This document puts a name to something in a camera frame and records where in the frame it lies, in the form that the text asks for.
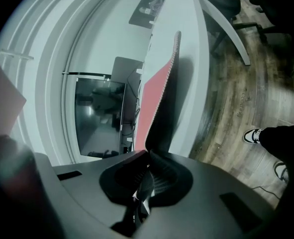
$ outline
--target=white desk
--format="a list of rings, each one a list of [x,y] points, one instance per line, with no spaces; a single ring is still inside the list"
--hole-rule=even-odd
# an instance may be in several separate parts
[[[209,46],[199,0],[164,1],[143,66],[140,101],[143,102],[144,84],[169,61],[178,30],[182,37],[175,109],[177,123],[169,151],[187,157],[201,120],[209,73]]]

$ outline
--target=wooden floor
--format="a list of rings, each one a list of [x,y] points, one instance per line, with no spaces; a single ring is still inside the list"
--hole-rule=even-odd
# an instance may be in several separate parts
[[[271,26],[263,13],[242,0],[240,22]],[[294,76],[283,67],[291,39],[284,34],[268,34],[262,44],[256,29],[240,30],[251,66],[244,66],[234,45],[224,40],[219,59],[211,58],[209,89],[191,158],[222,168],[249,187],[263,186],[282,195],[285,183],[273,172],[277,161],[259,144],[247,144],[243,133],[252,128],[294,124]],[[256,189],[274,207],[273,195]]]

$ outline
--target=computer monitor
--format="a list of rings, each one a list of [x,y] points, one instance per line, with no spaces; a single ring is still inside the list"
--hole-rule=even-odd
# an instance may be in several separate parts
[[[78,78],[75,124],[80,154],[111,157],[122,154],[124,83]]]

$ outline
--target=white sneaker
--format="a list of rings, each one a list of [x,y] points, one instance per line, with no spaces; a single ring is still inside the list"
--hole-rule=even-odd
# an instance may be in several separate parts
[[[244,135],[243,135],[243,139],[244,141],[246,141],[247,143],[260,143],[260,133],[261,131],[263,131],[263,129],[252,129],[247,131]]]
[[[288,171],[286,165],[283,162],[279,161],[274,164],[274,172],[277,178],[279,178],[281,181],[284,181],[285,183],[288,183]]]

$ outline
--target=black pants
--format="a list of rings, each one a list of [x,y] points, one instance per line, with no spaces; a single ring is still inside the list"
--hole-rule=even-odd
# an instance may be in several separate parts
[[[285,163],[289,182],[274,217],[265,224],[265,230],[262,229],[249,238],[294,238],[294,126],[266,128],[261,131],[259,140],[270,154]]]

